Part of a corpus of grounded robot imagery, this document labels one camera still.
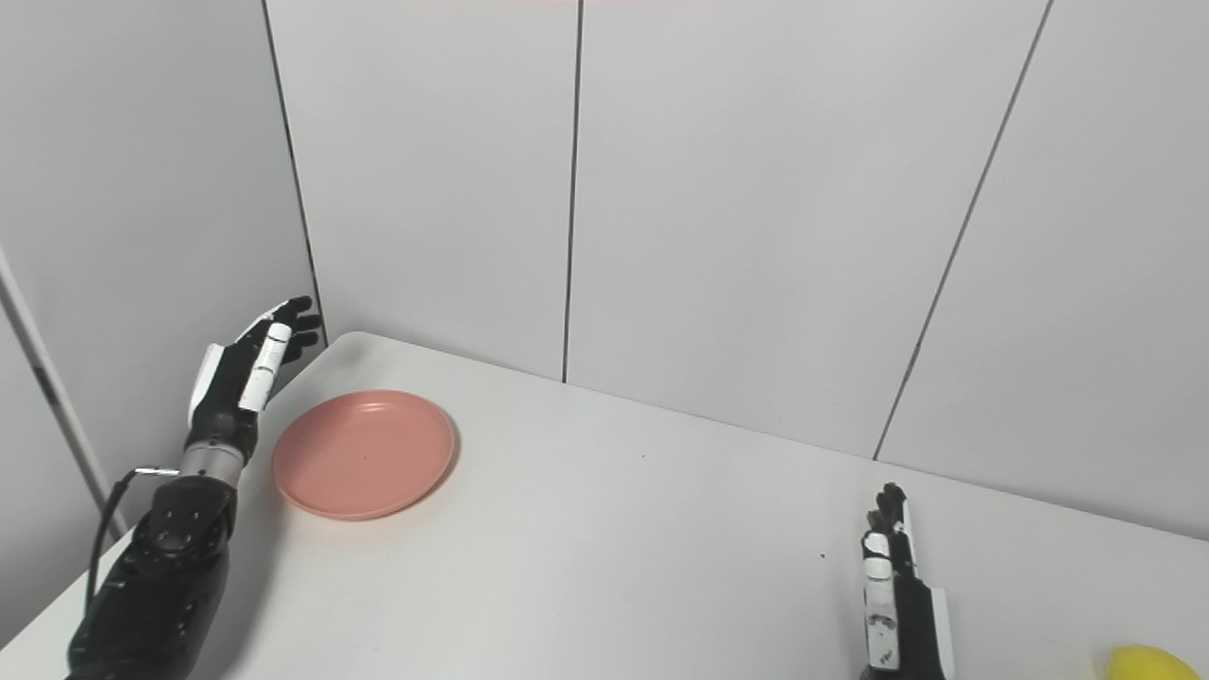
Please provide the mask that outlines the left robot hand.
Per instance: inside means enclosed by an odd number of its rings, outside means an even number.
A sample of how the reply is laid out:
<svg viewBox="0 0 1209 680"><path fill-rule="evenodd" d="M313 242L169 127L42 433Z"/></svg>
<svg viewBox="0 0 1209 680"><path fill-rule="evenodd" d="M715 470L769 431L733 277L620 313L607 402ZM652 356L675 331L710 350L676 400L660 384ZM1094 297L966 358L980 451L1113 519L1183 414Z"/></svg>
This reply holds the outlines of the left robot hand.
<svg viewBox="0 0 1209 680"><path fill-rule="evenodd" d="M190 397L184 448L222 445L249 460L280 367L318 345L320 327L314 299L291 296L259 315L233 342L208 345Z"/></svg>

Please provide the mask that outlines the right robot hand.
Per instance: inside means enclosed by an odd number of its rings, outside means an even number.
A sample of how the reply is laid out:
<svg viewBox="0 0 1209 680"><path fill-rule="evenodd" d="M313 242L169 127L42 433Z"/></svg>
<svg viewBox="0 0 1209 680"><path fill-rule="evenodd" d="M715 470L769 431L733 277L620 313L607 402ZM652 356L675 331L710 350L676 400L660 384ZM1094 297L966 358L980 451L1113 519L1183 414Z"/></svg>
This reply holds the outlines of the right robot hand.
<svg viewBox="0 0 1209 680"><path fill-rule="evenodd" d="M877 492L860 538L864 668L860 679L954 679L945 590L925 584L912 541L912 513L898 484Z"/></svg>

